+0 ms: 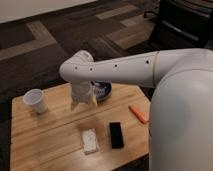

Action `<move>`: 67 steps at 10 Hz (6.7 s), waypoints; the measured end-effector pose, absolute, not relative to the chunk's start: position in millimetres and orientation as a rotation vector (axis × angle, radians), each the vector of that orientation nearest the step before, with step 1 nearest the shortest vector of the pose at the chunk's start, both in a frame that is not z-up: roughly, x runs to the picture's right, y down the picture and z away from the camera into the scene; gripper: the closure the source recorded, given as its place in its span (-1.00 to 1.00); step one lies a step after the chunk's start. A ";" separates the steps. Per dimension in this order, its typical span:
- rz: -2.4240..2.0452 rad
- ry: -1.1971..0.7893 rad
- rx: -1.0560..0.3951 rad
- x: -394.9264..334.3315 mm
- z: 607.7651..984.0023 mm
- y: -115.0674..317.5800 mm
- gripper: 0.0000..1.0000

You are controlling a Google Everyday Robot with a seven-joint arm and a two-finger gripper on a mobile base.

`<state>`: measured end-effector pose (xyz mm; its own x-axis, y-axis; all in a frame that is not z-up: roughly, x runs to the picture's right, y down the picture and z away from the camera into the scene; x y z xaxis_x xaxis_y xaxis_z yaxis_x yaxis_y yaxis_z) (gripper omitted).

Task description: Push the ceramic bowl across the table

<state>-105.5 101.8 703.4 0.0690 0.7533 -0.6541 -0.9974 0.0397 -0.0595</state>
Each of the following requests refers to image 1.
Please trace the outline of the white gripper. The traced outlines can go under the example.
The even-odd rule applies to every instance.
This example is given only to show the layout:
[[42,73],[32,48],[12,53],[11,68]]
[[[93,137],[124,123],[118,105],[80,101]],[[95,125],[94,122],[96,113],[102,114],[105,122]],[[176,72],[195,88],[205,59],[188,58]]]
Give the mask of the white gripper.
[[79,82],[72,84],[71,110],[74,110],[79,102],[88,102],[90,107],[97,107],[96,97],[93,96],[92,85],[90,82]]

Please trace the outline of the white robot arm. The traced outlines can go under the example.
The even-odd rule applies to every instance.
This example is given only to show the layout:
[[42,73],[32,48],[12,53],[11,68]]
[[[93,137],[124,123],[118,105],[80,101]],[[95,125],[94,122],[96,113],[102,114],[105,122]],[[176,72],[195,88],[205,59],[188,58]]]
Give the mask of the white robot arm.
[[158,50],[98,62],[80,50],[59,73],[78,102],[93,81],[152,88],[149,171],[213,171],[213,50]]

